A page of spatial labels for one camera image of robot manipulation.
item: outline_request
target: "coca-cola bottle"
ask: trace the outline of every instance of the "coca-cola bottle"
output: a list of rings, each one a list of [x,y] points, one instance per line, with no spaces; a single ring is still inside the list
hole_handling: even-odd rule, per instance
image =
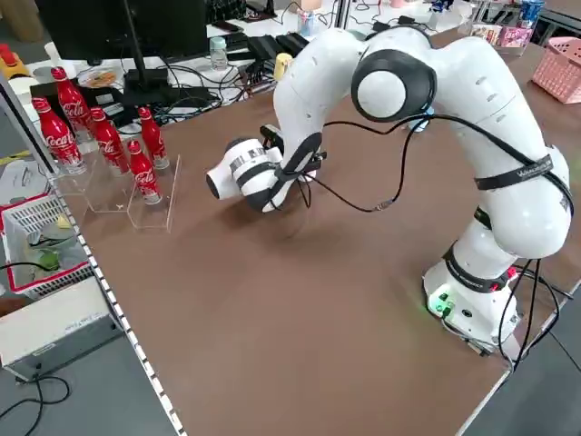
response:
[[[170,160],[165,153],[162,132],[153,120],[152,113],[147,107],[140,107],[137,109],[137,113],[142,119],[142,138],[149,155],[152,157],[153,166],[158,170],[167,168],[170,165]]]
[[[44,97],[35,97],[32,103],[40,117],[40,130],[53,155],[68,173],[84,173],[87,167],[69,126],[53,112]]]
[[[142,193],[146,204],[156,204],[162,200],[162,193],[157,184],[157,177],[153,171],[153,165],[145,154],[139,141],[132,140],[127,144],[129,150],[131,172],[135,176],[137,187]]]
[[[99,106],[91,108],[91,116],[94,121],[94,138],[111,171],[114,175],[126,174],[129,171],[129,164],[117,129],[105,118],[105,112]]]
[[[66,77],[66,72],[62,66],[52,68],[51,73],[56,81],[58,102],[61,104],[66,118],[73,127],[76,140],[79,143],[92,141],[93,120],[89,113],[89,107],[80,91]]]

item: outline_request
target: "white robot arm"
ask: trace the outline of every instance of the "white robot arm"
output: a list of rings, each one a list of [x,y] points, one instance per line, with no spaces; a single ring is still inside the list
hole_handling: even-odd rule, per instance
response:
[[[482,198],[464,234],[426,272],[424,290],[428,309],[445,313],[465,336],[503,342],[518,322],[507,286],[511,265],[519,257],[557,252],[573,204],[564,157],[545,144],[515,78],[486,41],[469,37],[437,50],[412,27],[389,29],[368,42],[344,30],[326,31],[300,53],[274,92],[284,153],[266,151],[256,139],[232,142],[207,174],[212,193],[220,199],[241,193],[265,213],[278,208],[296,173],[319,151],[329,111],[349,93],[371,121],[398,121],[434,104],[483,129],[452,124]]]

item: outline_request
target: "desk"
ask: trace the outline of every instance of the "desk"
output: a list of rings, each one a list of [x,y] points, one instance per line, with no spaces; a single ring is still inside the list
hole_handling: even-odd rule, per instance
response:
[[[581,107],[527,82],[541,55],[531,45],[511,69],[573,166]],[[330,119],[361,121],[350,100]],[[418,135],[404,194],[385,213],[355,212],[317,186],[308,211],[296,193],[283,213],[215,200],[204,177],[224,146],[275,122],[265,94],[163,129],[168,152],[183,159],[171,234],[135,233],[117,214],[88,213],[80,224],[164,408],[191,435],[454,434],[504,371],[424,308],[421,274],[478,201],[454,135],[443,123]],[[361,204],[386,198],[405,134],[327,129],[321,179]],[[547,279],[565,289],[581,272],[580,221],[545,262]],[[538,326],[550,298],[537,306]]]

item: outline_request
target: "black strap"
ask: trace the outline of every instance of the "black strap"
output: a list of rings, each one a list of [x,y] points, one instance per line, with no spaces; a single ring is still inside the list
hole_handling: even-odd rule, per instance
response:
[[[490,221],[490,216],[488,216],[486,212],[480,209],[480,206],[476,208],[476,211],[474,212],[474,218],[476,218],[479,223],[484,225],[492,232],[492,222]]]
[[[248,170],[246,170],[244,173],[242,173],[240,175],[240,177],[238,177],[238,179],[236,179],[236,184],[238,184],[238,187],[242,189],[242,187],[246,184],[246,182],[248,182],[255,175],[258,175],[260,173],[263,173],[263,172],[269,171],[269,170],[273,170],[273,169],[274,169],[274,165],[271,162],[259,163],[258,165],[252,166]]]
[[[442,256],[448,271],[460,284],[466,286],[474,292],[479,293],[493,293],[502,290],[508,282],[508,279],[514,274],[512,270],[507,270],[500,277],[493,280],[480,279],[466,270],[464,270],[456,261],[454,257],[454,244],[448,249],[446,254]]]
[[[513,184],[534,179],[535,177],[550,172],[552,169],[553,160],[551,159],[551,155],[548,154],[542,159],[527,166],[517,168],[516,170],[493,175],[492,177],[485,177],[482,179],[474,180],[476,182],[477,188],[480,191],[490,191],[498,188],[506,188],[507,186],[512,186]]]

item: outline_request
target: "green object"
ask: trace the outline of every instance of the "green object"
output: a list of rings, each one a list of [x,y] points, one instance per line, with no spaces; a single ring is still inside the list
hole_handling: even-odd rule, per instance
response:
[[[56,252],[50,250],[42,250],[43,254],[38,259],[39,264],[43,265],[44,268],[51,271],[58,270],[58,255]]]

